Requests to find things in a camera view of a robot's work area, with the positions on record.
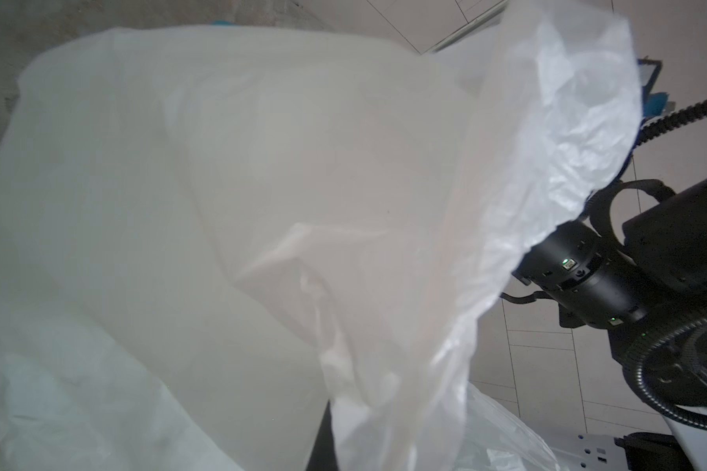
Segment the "white plastic bag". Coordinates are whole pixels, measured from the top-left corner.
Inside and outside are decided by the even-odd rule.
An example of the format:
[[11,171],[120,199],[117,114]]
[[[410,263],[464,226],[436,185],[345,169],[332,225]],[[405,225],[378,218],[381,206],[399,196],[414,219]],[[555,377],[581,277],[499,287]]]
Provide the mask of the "white plastic bag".
[[478,319],[636,138],[632,32],[512,1],[418,55],[110,29],[18,78],[0,142],[11,470],[558,470],[469,382]]

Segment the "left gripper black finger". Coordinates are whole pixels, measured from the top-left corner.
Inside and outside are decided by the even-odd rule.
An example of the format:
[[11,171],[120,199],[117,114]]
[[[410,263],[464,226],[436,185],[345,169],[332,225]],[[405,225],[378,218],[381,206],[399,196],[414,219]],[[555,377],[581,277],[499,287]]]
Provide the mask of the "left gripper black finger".
[[338,471],[332,430],[331,403],[326,404],[306,471]]

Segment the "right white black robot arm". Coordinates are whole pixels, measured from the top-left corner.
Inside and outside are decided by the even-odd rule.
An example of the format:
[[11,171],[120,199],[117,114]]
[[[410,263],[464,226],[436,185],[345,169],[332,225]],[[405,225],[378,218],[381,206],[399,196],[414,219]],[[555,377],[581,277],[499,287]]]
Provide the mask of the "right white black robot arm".
[[626,189],[596,192],[583,215],[532,247],[515,277],[557,302],[559,323],[608,334],[632,392],[671,429],[664,439],[617,440],[632,470],[707,470],[707,179],[674,192],[658,180],[628,185],[655,205],[617,237],[611,205]]

